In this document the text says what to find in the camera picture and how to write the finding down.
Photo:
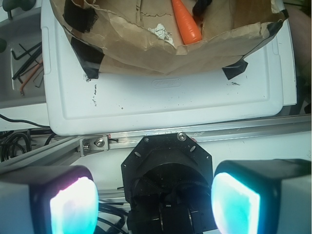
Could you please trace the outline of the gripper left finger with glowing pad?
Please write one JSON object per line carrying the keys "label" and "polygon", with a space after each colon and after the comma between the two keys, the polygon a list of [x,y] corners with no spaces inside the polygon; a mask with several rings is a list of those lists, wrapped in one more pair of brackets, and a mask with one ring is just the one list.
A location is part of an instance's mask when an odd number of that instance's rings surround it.
{"label": "gripper left finger with glowing pad", "polygon": [[98,190],[88,168],[1,168],[2,234],[92,234],[97,218]]}

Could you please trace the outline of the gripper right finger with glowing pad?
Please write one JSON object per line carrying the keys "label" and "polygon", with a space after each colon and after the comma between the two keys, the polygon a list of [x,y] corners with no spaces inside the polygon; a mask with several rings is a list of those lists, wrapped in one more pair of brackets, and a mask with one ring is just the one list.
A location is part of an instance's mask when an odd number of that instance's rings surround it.
{"label": "gripper right finger with glowing pad", "polygon": [[225,160],[217,166],[212,211],[222,234],[310,234],[312,163]]}

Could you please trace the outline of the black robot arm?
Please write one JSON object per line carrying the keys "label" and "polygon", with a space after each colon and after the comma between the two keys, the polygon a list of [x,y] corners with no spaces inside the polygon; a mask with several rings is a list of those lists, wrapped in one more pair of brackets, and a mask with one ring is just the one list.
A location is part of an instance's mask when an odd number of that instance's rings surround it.
{"label": "black robot arm", "polygon": [[129,211],[100,202],[84,166],[0,170],[3,234],[101,234],[99,213],[119,217],[109,234],[309,234],[312,163],[225,160],[176,135],[147,136],[121,164]]}

